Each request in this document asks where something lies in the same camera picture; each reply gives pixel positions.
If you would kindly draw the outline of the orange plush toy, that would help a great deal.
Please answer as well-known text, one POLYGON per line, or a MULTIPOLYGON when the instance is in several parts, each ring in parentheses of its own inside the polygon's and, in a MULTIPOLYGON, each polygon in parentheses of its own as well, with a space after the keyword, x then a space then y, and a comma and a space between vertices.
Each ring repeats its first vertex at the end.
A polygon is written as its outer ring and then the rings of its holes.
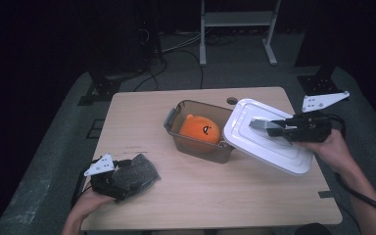
POLYGON ((207 153, 220 142, 220 127, 210 118, 187 115, 179 129, 179 142, 188 150, 207 153))

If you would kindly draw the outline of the white lid with grey handle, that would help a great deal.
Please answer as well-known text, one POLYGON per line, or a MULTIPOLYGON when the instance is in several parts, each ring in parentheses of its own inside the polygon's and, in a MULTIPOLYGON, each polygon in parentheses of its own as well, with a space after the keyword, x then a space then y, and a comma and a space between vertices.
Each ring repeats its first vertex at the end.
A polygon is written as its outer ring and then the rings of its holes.
POLYGON ((253 99, 240 100, 232 111, 222 134, 234 148, 288 173, 301 175, 309 171, 313 153, 283 137, 270 137, 264 128, 250 127, 253 120, 282 120, 291 115, 253 99))

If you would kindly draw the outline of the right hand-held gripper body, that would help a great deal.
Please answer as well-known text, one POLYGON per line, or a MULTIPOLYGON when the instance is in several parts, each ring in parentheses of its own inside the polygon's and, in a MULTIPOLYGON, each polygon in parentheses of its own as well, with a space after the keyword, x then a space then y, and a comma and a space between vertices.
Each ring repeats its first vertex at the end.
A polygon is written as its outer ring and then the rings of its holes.
POLYGON ((326 109, 350 97, 348 91, 323 95, 305 96, 302 113, 288 120, 288 140, 290 142, 322 143, 337 127, 346 136, 346 123, 338 115, 323 114, 326 109))

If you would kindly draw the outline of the person's right hand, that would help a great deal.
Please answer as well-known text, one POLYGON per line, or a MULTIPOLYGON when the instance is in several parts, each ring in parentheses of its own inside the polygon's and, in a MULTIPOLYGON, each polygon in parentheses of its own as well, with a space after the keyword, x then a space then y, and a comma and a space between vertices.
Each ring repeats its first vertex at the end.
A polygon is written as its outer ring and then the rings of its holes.
POLYGON ((359 171, 342 133, 337 129, 332 129, 331 134, 322 143, 297 142, 297 145, 312 150, 341 175, 354 174, 359 171))

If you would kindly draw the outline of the grey fuzzy cloth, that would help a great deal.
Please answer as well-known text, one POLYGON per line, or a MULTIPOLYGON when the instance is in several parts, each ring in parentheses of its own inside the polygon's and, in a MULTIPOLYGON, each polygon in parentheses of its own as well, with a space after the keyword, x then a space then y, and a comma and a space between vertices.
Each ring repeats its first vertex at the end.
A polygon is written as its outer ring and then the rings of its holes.
POLYGON ((124 201, 146 191, 161 177, 155 166, 143 154, 139 154, 130 165, 118 169, 112 179, 115 189, 119 189, 117 199, 124 201))

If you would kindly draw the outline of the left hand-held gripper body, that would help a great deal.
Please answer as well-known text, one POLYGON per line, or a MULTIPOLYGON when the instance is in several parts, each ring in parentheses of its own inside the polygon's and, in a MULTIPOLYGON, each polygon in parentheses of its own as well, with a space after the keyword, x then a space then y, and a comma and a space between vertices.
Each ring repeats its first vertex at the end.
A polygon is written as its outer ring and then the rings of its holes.
POLYGON ((98 160, 93 160, 83 172, 85 177, 90 178, 92 189, 116 200, 123 200, 125 190, 116 185, 113 175, 118 167, 118 161, 114 161, 110 154, 105 154, 98 160))

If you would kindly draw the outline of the brown translucent storage box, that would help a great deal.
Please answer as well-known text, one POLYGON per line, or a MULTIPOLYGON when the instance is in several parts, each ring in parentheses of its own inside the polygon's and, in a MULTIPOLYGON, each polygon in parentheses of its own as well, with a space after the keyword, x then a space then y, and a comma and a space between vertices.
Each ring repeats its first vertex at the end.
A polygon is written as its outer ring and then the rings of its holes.
POLYGON ((228 162, 233 147, 231 147, 223 138, 223 127, 227 123, 232 111, 219 106, 206 104, 198 101, 184 100, 173 108, 164 121, 164 128, 172 136, 176 149, 184 154, 194 156, 206 161, 225 164, 228 162), (201 116, 213 120, 221 130, 220 142, 214 149, 207 153, 196 153, 185 148, 179 139, 179 129, 187 115, 201 116))

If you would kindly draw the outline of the black stand base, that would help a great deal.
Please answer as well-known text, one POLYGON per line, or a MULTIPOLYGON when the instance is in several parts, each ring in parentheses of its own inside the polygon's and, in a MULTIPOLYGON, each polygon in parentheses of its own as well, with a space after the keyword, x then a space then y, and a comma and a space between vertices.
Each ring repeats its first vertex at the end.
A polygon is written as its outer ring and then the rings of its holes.
POLYGON ((342 93, 343 90, 332 80, 335 68, 334 64, 324 64, 316 73, 299 75, 297 80, 307 96, 342 93))
POLYGON ((89 75, 91 83, 86 93, 79 98, 78 106, 91 106, 95 102, 110 102, 118 93, 122 79, 116 75, 105 75, 99 70, 91 70, 89 75))

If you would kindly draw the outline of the person's left hand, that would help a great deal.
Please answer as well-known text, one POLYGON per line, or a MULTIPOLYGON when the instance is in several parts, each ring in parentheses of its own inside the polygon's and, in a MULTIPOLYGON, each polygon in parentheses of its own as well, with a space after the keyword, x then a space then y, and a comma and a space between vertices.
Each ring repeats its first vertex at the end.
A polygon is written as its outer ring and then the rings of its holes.
POLYGON ((114 200, 115 198, 95 192, 92 185, 88 183, 70 210, 70 215, 75 218, 85 218, 104 204, 114 200))

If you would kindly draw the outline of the white metal frame stand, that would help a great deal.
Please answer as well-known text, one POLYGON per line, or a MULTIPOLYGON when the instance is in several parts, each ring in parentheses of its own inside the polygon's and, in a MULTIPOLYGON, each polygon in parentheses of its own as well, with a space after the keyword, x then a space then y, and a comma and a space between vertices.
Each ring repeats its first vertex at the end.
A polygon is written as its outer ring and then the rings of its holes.
POLYGON ((262 40, 267 59, 272 66, 278 64, 271 47, 282 0, 276 0, 271 11, 257 12, 207 12, 206 0, 201 0, 199 64, 207 64, 206 29, 212 27, 267 26, 268 33, 262 40))

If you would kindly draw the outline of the dark rounded object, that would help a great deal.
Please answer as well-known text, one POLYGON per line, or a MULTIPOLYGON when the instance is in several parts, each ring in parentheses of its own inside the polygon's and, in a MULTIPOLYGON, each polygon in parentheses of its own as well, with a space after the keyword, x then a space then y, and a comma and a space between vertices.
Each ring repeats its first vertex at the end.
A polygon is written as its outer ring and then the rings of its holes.
POLYGON ((299 227, 295 235, 332 235, 331 232, 322 224, 311 223, 299 227))

